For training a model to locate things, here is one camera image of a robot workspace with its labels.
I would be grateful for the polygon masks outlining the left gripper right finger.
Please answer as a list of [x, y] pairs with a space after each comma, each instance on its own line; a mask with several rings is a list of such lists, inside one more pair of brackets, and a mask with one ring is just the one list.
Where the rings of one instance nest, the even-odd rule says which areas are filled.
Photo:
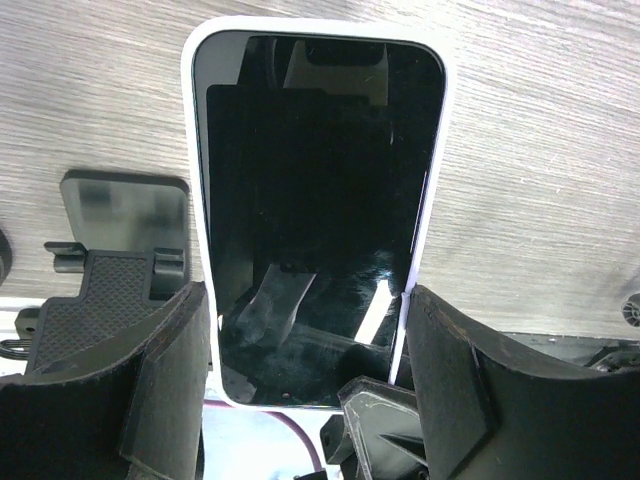
[[538, 352], [431, 290], [412, 292], [407, 342], [434, 479], [635, 479], [639, 375]]

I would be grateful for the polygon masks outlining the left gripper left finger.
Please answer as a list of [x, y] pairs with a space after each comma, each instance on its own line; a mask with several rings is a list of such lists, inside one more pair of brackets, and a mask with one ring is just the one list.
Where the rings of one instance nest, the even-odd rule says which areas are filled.
[[200, 479], [210, 362], [203, 283], [142, 321], [1, 379], [4, 479]]

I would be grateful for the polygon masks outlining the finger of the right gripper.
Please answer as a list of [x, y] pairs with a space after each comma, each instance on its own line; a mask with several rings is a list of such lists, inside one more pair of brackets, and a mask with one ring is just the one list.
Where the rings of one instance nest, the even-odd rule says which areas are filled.
[[320, 430], [327, 464], [345, 479], [426, 479], [428, 465], [415, 393], [369, 377], [339, 392], [342, 412]]

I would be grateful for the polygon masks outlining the lilac case phone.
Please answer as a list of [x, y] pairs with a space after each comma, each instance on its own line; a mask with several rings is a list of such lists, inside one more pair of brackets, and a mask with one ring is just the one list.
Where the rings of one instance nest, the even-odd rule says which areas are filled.
[[406, 370], [453, 103], [435, 34], [226, 16], [181, 55], [214, 384], [246, 408], [335, 410]]

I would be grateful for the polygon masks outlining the black phone stand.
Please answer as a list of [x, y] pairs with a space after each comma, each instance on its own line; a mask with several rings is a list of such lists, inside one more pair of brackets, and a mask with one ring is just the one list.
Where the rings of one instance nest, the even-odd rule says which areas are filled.
[[10, 242], [2, 230], [0, 230], [0, 284], [3, 284], [11, 271], [13, 253]]

